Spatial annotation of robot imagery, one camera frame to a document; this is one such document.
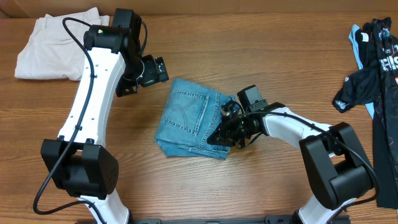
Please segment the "blue denim jeans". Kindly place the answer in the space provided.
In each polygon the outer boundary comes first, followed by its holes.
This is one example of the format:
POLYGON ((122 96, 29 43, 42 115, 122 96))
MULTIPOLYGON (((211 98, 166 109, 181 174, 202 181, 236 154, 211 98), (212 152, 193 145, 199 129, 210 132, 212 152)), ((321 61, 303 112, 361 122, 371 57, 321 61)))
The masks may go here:
POLYGON ((226 159, 228 146, 211 145, 207 139, 221 123, 221 106, 232 95, 190 81, 175 79, 155 134, 155 143, 167 157, 226 159))

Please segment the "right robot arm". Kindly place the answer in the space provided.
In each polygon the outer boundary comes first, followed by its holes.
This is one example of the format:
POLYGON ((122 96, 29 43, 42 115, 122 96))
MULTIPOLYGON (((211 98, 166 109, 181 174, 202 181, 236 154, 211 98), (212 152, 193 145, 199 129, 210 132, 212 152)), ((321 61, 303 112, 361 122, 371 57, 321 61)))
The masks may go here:
POLYGON ((256 85, 237 97, 221 107, 225 114, 208 144, 244 149, 261 135, 281 139, 300 150, 313 192, 293 214, 268 215, 264 223, 350 223, 343 211, 376 199, 363 198, 369 190, 379 190, 379 181, 348 123, 317 123, 282 103, 269 104, 256 85))

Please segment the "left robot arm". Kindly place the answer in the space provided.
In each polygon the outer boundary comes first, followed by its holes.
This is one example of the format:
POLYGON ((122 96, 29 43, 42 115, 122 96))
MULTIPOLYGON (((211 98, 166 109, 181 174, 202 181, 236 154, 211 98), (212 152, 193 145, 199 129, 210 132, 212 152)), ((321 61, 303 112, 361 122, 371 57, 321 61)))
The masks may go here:
POLYGON ((106 126, 114 97, 166 82, 164 60, 145 55, 139 38, 145 22, 131 9, 116 9, 110 26, 91 25, 78 46, 85 67, 73 106, 56 139, 40 150, 47 182, 84 204, 96 223, 132 223, 119 198, 119 164, 106 150, 106 126))

